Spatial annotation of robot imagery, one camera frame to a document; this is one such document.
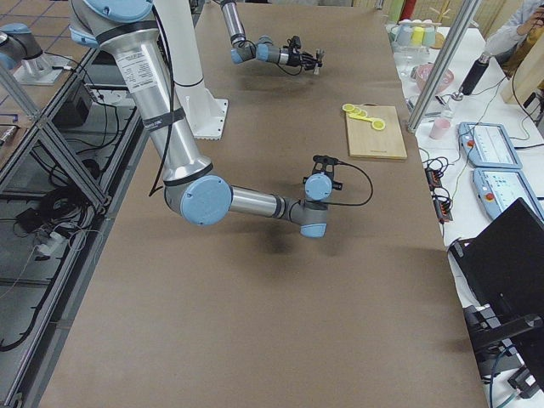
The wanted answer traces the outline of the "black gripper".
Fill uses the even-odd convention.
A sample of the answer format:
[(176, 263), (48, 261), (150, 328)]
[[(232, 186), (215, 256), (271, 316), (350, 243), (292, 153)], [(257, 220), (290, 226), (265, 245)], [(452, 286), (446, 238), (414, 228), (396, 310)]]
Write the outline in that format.
[(305, 60), (323, 60), (325, 51), (323, 49), (317, 49), (314, 54), (307, 52), (301, 52), (298, 49), (287, 50), (287, 62), (286, 65), (290, 67), (303, 67), (306, 71), (319, 71), (323, 64), (317, 62), (305, 62)]
[(334, 179), (334, 172), (313, 171), (308, 177), (303, 178), (306, 190), (341, 190), (343, 183)]

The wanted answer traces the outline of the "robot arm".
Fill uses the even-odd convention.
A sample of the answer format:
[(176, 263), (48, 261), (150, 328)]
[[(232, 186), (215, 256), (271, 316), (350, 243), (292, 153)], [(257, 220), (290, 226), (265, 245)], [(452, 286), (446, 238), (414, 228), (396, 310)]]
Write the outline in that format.
[(314, 169), (304, 179), (300, 200), (232, 186), (214, 172), (174, 91), (171, 58), (158, 48), (167, 41), (166, 32), (150, 1), (73, 1), (71, 7), (73, 40), (112, 55), (122, 74), (161, 157), (158, 176), (170, 209), (196, 225), (237, 212), (284, 219), (308, 238), (325, 234), (327, 199), (338, 187), (333, 172)]
[(276, 46), (273, 40), (266, 35), (253, 42), (247, 37), (238, 14), (236, 1), (226, 0), (217, 1), (217, 3), (220, 5), (229, 33), (230, 55), (234, 64), (259, 60), (274, 64), (291, 76), (299, 75), (301, 71), (312, 71), (314, 75), (320, 73), (325, 55), (323, 49), (318, 48), (315, 54), (303, 51), (299, 36), (288, 38), (287, 45), (282, 47)]

